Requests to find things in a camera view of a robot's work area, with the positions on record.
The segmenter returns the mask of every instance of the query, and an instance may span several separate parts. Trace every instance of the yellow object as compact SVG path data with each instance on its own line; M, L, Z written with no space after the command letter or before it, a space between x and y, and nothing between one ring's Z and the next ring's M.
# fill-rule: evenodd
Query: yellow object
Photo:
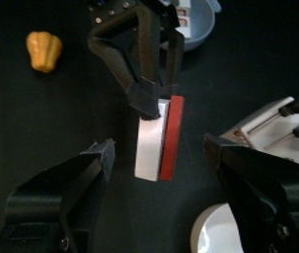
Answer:
M43 73L52 72L62 52L60 39L48 32L31 32L27 47L32 67Z

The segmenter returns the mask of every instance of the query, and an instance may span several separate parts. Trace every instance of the white bowl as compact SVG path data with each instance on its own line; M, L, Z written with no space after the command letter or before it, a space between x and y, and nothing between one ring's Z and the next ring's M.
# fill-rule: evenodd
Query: white bowl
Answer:
M237 221L229 204L207 208L194 223L193 253L243 253Z

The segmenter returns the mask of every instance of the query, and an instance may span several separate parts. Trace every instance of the black table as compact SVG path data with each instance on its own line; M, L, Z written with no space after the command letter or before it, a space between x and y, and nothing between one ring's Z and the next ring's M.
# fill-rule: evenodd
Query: black table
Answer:
M96 227L95 251L190 252L193 223L226 198L203 153L203 133L223 133L262 105L299 97L299 1L221 1L214 33L185 54L186 98L174 181L134 176L138 114L87 47L79 1L0 0L0 228L11 191L84 150L117 141L117 162ZM26 37L48 31L64 51L56 71L30 65Z

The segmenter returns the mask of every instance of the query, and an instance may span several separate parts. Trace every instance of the red stripe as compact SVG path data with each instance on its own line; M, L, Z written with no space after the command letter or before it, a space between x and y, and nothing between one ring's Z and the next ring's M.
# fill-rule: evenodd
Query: red stripe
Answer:
M159 179L165 181L173 180L173 174L175 170L183 106L185 98L181 96L171 96L159 172Z

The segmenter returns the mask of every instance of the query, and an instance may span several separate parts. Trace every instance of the white cup handle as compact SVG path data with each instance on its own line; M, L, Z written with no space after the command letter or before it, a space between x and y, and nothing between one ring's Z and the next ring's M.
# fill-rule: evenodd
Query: white cup handle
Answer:
M214 12L219 13L222 11L222 6L218 0L207 0L209 4L211 5Z

